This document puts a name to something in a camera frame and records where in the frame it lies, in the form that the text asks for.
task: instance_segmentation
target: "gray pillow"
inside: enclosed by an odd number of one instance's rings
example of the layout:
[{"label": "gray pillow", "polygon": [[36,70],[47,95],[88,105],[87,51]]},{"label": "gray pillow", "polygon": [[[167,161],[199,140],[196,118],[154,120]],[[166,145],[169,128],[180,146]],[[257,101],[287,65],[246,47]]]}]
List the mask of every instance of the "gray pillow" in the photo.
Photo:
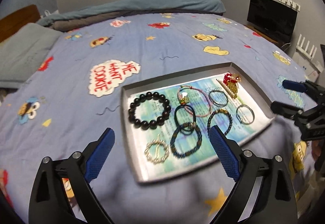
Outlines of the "gray pillow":
[{"label": "gray pillow", "polygon": [[29,23],[0,49],[0,88],[20,88],[45,60],[62,32]]}]

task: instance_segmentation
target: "blue gripper pad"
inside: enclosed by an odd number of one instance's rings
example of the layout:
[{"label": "blue gripper pad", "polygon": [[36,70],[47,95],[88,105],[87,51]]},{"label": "blue gripper pad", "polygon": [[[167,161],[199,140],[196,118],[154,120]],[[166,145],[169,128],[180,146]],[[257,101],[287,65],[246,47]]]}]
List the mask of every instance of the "blue gripper pad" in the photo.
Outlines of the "blue gripper pad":
[{"label": "blue gripper pad", "polygon": [[224,135],[222,137],[220,132],[220,129],[218,131],[216,126],[213,126],[209,132],[210,142],[214,151],[218,155],[227,176],[233,178],[234,181],[237,182],[240,177],[239,161],[226,142],[231,140],[228,140]]},{"label": "blue gripper pad", "polygon": [[306,86],[303,83],[294,82],[294,81],[290,81],[290,80],[283,80],[282,86],[285,89],[294,90],[294,91],[301,92],[301,93],[306,92]]},{"label": "blue gripper pad", "polygon": [[91,156],[86,162],[86,172],[84,178],[88,183],[96,179],[102,169],[115,143],[115,133],[112,129],[108,130],[101,142],[97,145]]}]

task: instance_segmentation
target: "tv stand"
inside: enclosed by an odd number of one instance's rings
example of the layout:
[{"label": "tv stand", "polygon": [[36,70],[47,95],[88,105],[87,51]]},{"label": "tv stand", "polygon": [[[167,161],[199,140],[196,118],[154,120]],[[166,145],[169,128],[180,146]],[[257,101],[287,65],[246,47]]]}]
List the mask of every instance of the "tv stand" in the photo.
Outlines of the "tv stand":
[{"label": "tv stand", "polygon": [[267,35],[261,33],[259,30],[257,30],[254,26],[252,25],[245,25],[247,28],[253,30],[254,32],[258,33],[260,36],[262,36],[264,39],[268,40],[269,42],[271,42],[272,44],[276,45],[278,48],[281,48],[284,43],[282,42],[278,42],[276,40],[273,40],[271,37],[268,37]]}]

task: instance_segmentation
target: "metal screw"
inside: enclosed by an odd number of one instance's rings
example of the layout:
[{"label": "metal screw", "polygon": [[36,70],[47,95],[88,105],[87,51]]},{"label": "metal screw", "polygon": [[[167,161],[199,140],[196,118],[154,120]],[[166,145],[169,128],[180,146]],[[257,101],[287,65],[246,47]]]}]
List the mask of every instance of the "metal screw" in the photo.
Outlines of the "metal screw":
[{"label": "metal screw", "polygon": [[80,153],[80,152],[74,152],[74,153],[72,154],[72,157],[73,157],[74,159],[78,159],[80,156],[81,156],[81,153]]},{"label": "metal screw", "polygon": [[245,150],[245,151],[244,151],[244,155],[245,155],[246,157],[251,157],[253,154],[251,153],[251,151],[249,151],[249,150]]},{"label": "metal screw", "polygon": [[45,163],[45,164],[48,163],[49,161],[50,161],[50,157],[48,157],[48,156],[44,157],[43,160],[42,160],[42,162]]},{"label": "metal screw", "polygon": [[277,160],[278,162],[282,161],[282,157],[280,155],[276,155],[275,156],[275,160]]}]

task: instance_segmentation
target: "blue blanket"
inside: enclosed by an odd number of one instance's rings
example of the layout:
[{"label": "blue blanket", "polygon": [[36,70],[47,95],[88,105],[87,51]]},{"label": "blue blanket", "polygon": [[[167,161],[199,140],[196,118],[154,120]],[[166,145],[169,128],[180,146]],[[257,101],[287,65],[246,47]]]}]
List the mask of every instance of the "blue blanket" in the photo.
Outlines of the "blue blanket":
[{"label": "blue blanket", "polygon": [[37,23],[42,26],[48,26],[55,21],[80,19],[115,11],[147,11],[173,8],[189,10],[189,12],[191,10],[217,14],[225,12],[225,6],[221,0],[121,0],[65,14],[52,14],[38,20]]},{"label": "blue blanket", "polygon": [[[134,61],[141,69],[109,95],[89,94],[90,70],[108,60]],[[8,171],[7,191],[16,212],[27,221],[43,157],[67,158],[110,127],[116,144],[90,185],[114,223],[209,223],[220,208],[215,198],[229,195],[233,180],[217,162],[164,183],[138,185],[122,142],[120,91],[140,80],[223,62],[237,64],[272,101],[314,106],[307,96],[281,86],[285,78],[304,81],[303,69],[253,31],[214,14],[136,15],[60,36],[39,71],[0,107],[0,168]],[[299,142],[298,128],[279,117],[245,148],[261,157],[279,154],[289,164]],[[301,152],[304,169],[293,178],[295,190],[313,164],[310,147]],[[77,206],[74,211],[84,219]]]}]

